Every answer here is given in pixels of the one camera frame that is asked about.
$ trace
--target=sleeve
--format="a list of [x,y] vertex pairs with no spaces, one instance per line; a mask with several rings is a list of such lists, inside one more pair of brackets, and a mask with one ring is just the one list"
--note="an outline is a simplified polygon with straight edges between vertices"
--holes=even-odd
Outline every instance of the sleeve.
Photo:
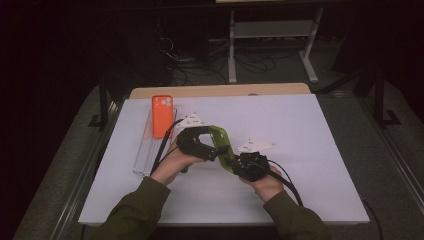
[[124,196],[92,240],[147,239],[160,219],[162,207],[171,191],[145,177],[135,192]]
[[278,234],[283,239],[332,239],[330,230],[319,216],[310,209],[298,206],[286,191],[268,200],[264,208],[274,220]]

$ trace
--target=orange phone case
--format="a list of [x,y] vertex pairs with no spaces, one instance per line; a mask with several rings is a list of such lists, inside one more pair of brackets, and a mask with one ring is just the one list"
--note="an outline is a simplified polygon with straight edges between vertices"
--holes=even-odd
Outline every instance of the orange phone case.
[[152,97],[153,136],[163,138],[174,122],[174,103],[169,95]]

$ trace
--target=dark background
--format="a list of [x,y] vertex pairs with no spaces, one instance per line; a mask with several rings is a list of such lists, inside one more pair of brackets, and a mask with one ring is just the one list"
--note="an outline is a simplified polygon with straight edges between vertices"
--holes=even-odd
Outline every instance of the dark background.
[[[319,36],[346,36],[335,70],[350,73],[376,64],[423,120],[422,8],[407,2],[328,7]],[[13,237],[74,116],[100,79],[115,100],[134,87],[166,86],[171,76],[166,66],[172,62],[160,53],[160,36],[205,61],[208,38],[227,37],[225,11],[167,13],[158,20],[152,13],[104,15],[82,11],[85,7],[66,0],[0,2],[1,239]],[[309,18],[311,10],[289,12],[284,18]],[[276,15],[246,11],[238,16]]]

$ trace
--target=person's left hand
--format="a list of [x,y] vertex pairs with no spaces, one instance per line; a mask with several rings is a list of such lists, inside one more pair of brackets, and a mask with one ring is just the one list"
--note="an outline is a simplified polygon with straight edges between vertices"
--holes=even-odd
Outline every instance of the person's left hand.
[[176,141],[172,142],[168,150],[168,155],[160,162],[156,170],[150,174],[154,180],[167,186],[175,180],[181,170],[193,163],[204,162],[205,160],[186,155],[177,147]]

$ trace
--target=hand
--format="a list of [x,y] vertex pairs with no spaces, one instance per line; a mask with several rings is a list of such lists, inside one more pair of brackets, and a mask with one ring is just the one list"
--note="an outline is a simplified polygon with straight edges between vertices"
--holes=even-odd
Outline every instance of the hand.
[[167,186],[175,180],[181,170],[193,163],[204,162],[205,160],[186,155],[177,147],[176,141],[172,142],[168,150],[168,155],[160,162],[156,170],[150,174],[154,180]]
[[[271,171],[281,176],[281,172],[274,166],[271,166]],[[250,182],[246,179],[240,178],[240,180],[255,189],[255,193],[263,202],[267,202],[269,199],[284,190],[283,184],[277,179],[266,175],[264,178],[255,182]]]

